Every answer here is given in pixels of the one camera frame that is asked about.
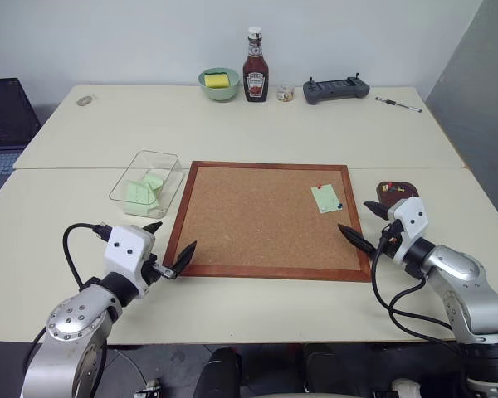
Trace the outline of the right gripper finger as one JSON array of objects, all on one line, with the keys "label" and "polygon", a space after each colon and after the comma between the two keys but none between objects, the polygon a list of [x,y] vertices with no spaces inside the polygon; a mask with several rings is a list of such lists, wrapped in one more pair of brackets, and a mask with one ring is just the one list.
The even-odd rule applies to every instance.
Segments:
[{"label": "right gripper finger", "polygon": [[388,219],[388,211],[389,207],[384,205],[383,203],[379,203],[376,201],[365,201],[364,205],[371,210],[371,212],[382,219]]},{"label": "right gripper finger", "polygon": [[354,228],[342,224],[338,224],[338,229],[344,238],[353,245],[356,249],[365,253],[369,258],[373,258],[376,253],[376,248],[363,235]]}]

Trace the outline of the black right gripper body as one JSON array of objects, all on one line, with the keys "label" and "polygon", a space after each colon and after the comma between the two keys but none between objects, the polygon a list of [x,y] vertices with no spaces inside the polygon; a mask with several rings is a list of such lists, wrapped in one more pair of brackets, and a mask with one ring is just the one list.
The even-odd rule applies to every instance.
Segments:
[{"label": "black right gripper body", "polygon": [[386,225],[382,231],[378,246],[374,249],[372,257],[377,253],[393,258],[402,244],[403,224],[400,220],[393,221]]}]

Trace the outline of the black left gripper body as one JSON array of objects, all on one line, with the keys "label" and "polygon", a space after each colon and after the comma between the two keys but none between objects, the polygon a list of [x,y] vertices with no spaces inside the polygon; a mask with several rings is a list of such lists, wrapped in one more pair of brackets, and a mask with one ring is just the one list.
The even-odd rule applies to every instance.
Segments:
[{"label": "black left gripper body", "polygon": [[172,278],[172,270],[157,263],[157,255],[151,253],[142,265],[142,278],[147,286],[157,282],[161,277]]}]

